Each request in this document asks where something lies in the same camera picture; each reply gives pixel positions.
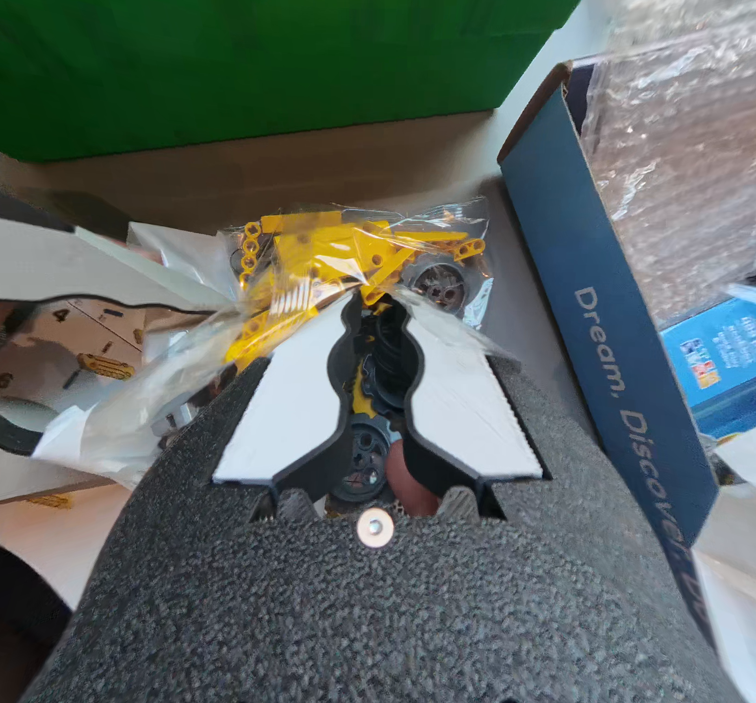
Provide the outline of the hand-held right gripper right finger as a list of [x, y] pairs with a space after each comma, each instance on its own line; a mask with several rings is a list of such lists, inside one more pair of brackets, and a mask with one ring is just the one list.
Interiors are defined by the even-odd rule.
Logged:
[[404, 458], [436, 496], [464, 486], [543, 479], [543, 466], [491, 361], [507, 354], [429, 301], [404, 301], [404, 357], [416, 366], [404, 396]]

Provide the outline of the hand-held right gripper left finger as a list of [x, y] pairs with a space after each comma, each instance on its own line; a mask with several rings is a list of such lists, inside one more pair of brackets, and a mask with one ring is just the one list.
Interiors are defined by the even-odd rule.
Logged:
[[352, 462], [354, 334], [361, 296], [345, 293], [283, 341], [269, 358], [213, 483], [304, 490], [312, 501], [342, 481]]

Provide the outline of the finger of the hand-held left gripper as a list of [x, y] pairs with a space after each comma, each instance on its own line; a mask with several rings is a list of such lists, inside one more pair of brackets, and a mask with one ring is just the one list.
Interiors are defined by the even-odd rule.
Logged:
[[219, 293], [103, 236], [1, 220], [1, 300], [99, 299], [129, 308], [219, 310]]
[[7, 503], [112, 484], [107, 478], [86, 474], [32, 457], [47, 425], [58, 413], [21, 398], [1, 399], [1, 501]]

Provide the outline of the clear bag of yellow bricks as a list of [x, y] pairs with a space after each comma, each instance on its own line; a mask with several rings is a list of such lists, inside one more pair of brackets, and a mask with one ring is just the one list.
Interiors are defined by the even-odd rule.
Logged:
[[[88, 410], [65, 410], [45, 429], [32, 457], [134, 488], [156, 460], [155, 428], [171, 410], [187, 403], [223, 368], [237, 368], [232, 387], [240, 387], [242, 377], [252, 377], [254, 367], [262, 368], [262, 377], [274, 349], [350, 292], [361, 296], [360, 326], [363, 314], [374, 313], [385, 296], [392, 298], [382, 314], [399, 316], [397, 370], [400, 381], [409, 383], [398, 388], [399, 413], [404, 417], [404, 396], [416, 369], [404, 357], [404, 301], [429, 301], [477, 331], [474, 325], [482, 318], [467, 311], [476, 310], [478, 302], [487, 308], [488, 282], [472, 304], [461, 305], [457, 315], [448, 307], [441, 282], [420, 281], [437, 267], [455, 267], [483, 253], [483, 239], [451, 229], [456, 220], [467, 223], [460, 214], [463, 208], [441, 206], [436, 217], [404, 218], [395, 224], [367, 217], [344, 222], [339, 211], [269, 216], [248, 224], [244, 251], [258, 254], [260, 235], [267, 234], [272, 238], [272, 256], [267, 268], [260, 266], [259, 258], [254, 267], [244, 267], [241, 302], [189, 330], [111, 397]], [[364, 365], [364, 358], [355, 354], [354, 377]], [[252, 379], [256, 384], [252, 393], [260, 378]], [[352, 399], [350, 424], [352, 379], [345, 384]], [[241, 416], [252, 393], [241, 398]], [[239, 421], [223, 419], [222, 425], [231, 428], [232, 436]], [[221, 455], [229, 440], [220, 442]]]

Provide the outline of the white instruction booklet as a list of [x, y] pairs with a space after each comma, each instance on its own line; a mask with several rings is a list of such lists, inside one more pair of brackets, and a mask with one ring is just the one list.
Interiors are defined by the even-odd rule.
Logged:
[[[55, 301], [33, 311], [2, 347], [2, 398], [21, 398], [62, 413], [87, 409], [115, 383], [107, 362], [121, 371], [141, 367], [142, 310], [88, 300]], [[80, 371], [81, 355], [96, 360]], [[75, 608], [109, 531], [130, 492], [115, 483], [2, 502], [2, 546], [21, 558]]]

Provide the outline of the black toy wheel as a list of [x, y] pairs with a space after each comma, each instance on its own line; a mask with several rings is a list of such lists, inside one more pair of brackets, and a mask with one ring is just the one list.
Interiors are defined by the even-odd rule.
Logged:
[[347, 503], [373, 500], [386, 486], [385, 462], [394, 442], [386, 417], [353, 414], [352, 462], [348, 474], [331, 490], [331, 495]]

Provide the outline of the blue cardboard kit box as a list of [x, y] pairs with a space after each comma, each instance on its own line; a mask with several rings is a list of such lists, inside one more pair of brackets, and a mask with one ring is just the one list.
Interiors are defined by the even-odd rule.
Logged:
[[579, 140], [592, 72], [555, 65], [497, 160], [600, 445], [713, 644], [691, 553], [717, 498], [703, 442], [754, 451], [754, 304], [657, 330]]

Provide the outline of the green plastic bin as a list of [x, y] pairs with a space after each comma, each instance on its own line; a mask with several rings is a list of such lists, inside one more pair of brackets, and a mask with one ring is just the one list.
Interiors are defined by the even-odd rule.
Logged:
[[58, 161], [497, 108], [581, 0], [1, 0], [2, 152]]

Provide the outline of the clear bubble wrap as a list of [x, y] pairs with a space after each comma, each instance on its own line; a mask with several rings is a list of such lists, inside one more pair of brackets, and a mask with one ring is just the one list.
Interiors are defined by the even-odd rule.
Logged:
[[581, 141], [658, 330], [754, 270], [755, 0], [626, 0]]

